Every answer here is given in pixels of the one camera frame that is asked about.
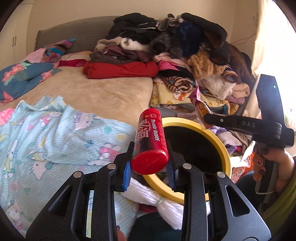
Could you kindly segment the right hand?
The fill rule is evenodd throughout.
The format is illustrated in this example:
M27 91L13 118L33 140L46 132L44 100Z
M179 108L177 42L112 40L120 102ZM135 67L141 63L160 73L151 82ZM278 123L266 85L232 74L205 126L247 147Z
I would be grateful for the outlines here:
M278 175L274 191L282 193L288 186L295 172L295 161L285 149L267 148L262 151L262 155L258 153L257 145L255 145L253 156L253 178L257 182L266 173L263 166L263 160L274 161L278 163Z

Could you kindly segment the left hand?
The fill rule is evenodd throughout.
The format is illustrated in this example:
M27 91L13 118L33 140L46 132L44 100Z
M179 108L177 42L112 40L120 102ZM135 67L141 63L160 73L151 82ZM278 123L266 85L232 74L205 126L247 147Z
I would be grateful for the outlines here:
M126 238L125 234L121 231L119 225L116 227L116 231L117 231L117 240L118 241L127 241L127 238Z

